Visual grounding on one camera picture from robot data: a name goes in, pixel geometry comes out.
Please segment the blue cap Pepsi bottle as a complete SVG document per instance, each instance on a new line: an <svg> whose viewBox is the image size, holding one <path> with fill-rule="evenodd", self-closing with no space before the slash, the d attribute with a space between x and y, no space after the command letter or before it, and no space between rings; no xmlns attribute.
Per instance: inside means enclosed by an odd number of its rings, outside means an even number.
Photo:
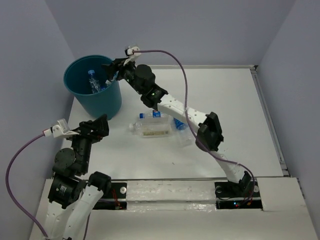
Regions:
<svg viewBox="0 0 320 240"><path fill-rule="evenodd" d="M139 114L140 119L159 119L164 117L165 115L157 110L148 110L147 112Z"/></svg>

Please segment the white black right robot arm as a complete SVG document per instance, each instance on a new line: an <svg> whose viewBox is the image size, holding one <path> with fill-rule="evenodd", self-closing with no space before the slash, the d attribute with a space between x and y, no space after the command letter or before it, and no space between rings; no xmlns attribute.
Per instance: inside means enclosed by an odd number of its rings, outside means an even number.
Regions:
<svg viewBox="0 0 320 240"><path fill-rule="evenodd" d="M117 58L102 64L107 79L125 80L139 95L145 106L172 116L189 126L197 147L215 158L228 180L228 191L235 196L250 197L254 189L252 172L241 163L228 160L219 154L219 145L224 141L218 115L203 113L178 101L165 89L156 84L156 76L150 66L136 65L127 58Z"/></svg>

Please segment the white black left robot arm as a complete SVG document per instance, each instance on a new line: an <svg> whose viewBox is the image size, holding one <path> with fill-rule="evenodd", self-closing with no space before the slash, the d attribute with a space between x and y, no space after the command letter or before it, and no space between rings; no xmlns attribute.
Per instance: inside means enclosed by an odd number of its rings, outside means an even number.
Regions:
<svg viewBox="0 0 320 240"><path fill-rule="evenodd" d="M109 135L108 116L82 121L75 129L60 119L43 133L71 141L70 147L62 148L54 157L44 224L46 239L74 240L96 203L111 191L111 177L104 173L96 171L88 180L80 178L88 173L92 145Z"/></svg>

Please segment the blue label white cap bottle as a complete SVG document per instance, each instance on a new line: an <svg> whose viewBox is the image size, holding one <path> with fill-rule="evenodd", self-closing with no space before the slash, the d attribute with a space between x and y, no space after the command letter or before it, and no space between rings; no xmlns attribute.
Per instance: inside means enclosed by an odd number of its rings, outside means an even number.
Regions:
<svg viewBox="0 0 320 240"><path fill-rule="evenodd" d="M101 91L107 89L108 87L110 87L112 84L112 82L110 80L106 80L105 82L100 84L100 89Z"/></svg>

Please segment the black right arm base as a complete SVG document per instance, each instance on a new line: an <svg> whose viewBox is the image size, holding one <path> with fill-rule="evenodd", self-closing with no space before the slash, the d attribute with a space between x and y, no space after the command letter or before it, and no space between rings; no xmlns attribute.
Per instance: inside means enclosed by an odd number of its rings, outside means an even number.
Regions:
<svg viewBox="0 0 320 240"><path fill-rule="evenodd" d="M247 190L242 191L233 182L218 181L214 183L216 209L235 210L235 209L263 209L260 189L257 182L254 188L250 182Z"/></svg>

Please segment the large clear square bottle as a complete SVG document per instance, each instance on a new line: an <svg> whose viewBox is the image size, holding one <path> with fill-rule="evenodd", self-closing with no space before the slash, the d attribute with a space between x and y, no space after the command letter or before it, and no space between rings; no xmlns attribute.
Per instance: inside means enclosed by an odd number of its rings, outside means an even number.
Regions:
<svg viewBox="0 0 320 240"><path fill-rule="evenodd" d="M140 118L129 125L129 130L142 138L167 137L172 134L172 128L168 121L152 121L151 118Z"/></svg>

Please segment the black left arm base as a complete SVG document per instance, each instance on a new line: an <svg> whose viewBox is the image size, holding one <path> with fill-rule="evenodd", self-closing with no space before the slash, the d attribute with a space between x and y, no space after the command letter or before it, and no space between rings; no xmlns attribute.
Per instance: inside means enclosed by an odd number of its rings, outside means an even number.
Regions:
<svg viewBox="0 0 320 240"><path fill-rule="evenodd" d="M111 189L95 204L93 210L126 210L127 182L113 181Z"/></svg>

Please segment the crushed bluish blue cap bottle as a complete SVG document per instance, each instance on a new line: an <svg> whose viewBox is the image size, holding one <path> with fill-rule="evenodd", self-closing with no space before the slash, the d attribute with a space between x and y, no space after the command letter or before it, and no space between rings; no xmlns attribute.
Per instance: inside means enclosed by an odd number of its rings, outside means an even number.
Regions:
<svg viewBox="0 0 320 240"><path fill-rule="evenodd" d="M96 78L96 73L94 70L89 70L88 72L89 76L89 83L91 87L91 91L93 94L98 93L101 91L101 85L99 80Z"/></svg>

